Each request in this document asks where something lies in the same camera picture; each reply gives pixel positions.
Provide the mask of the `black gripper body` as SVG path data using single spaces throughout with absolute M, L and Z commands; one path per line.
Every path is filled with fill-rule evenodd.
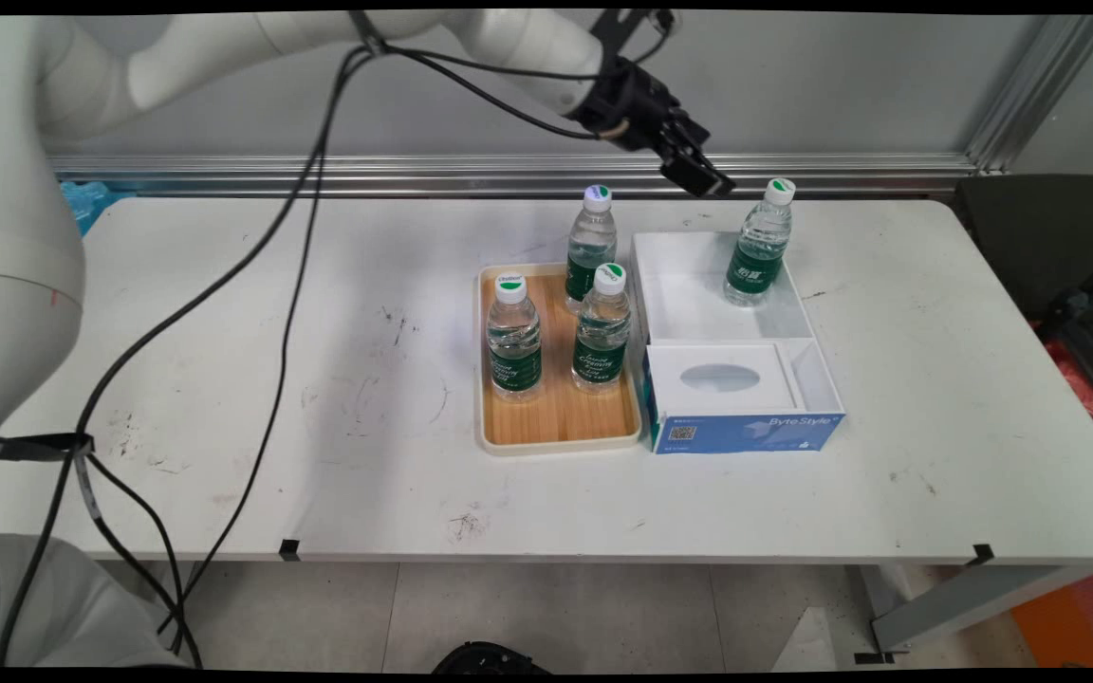
M 607 57 L 569 120 L 626 152 L 671 155 L 691 148 L 691 121 L 663 82 L 628 58 Z

